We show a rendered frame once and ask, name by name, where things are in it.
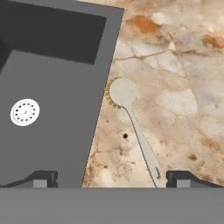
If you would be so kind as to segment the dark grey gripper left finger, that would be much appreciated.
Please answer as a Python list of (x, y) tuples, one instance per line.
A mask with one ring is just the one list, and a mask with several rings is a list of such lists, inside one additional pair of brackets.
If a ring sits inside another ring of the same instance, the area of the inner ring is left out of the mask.
[(0, 188), (11, 188), (17, 186), (30, 186), (33, 188), (57, 188), (57, 171), (34, 171), (28, 177), (9, 184), (0, 185)]

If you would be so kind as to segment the white sink drain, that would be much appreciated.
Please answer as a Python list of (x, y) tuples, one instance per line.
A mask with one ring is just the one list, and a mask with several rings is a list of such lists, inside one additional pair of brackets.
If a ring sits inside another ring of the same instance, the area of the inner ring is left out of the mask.
[(33, 99), (22, 99), (10, 110), (10, 120), (17, 126), (24, 127), (34, 123), (40, 113), (39, 104)]

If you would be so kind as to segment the white dish brush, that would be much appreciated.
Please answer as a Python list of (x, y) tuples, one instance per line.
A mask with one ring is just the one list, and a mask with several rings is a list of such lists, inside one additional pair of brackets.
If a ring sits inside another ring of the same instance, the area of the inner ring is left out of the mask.
[(114, 78), (105, 87), (105, 95), (113, 105), (127, 111), (153, 184), (156, 188), (161, 188), (163, 183), (160, 164), (151, 145), (144, 136), (133, 110), (133, 102), (137, 98), (136, 85), (128, 78)]

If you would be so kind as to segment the dark grey sink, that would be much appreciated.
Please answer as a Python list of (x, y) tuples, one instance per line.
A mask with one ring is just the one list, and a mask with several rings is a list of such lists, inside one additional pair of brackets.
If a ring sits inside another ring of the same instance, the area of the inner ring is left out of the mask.
[[(123, 9), (77, 0), (0, 0), (0, 185), (36, 170), (83, 180)], [(24, 127), (22, 99), (40, 106)]]

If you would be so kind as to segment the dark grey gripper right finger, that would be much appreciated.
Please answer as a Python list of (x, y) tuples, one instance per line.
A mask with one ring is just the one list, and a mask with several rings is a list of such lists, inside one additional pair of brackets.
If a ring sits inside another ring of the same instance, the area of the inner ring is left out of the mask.
[(168, 171), (166, 173), (167, 188), (201, 188), (201, 187), (216, 187), (221, 188), (221, 185), (216, 185), (212, 182), (197, 178), (189, 171)]

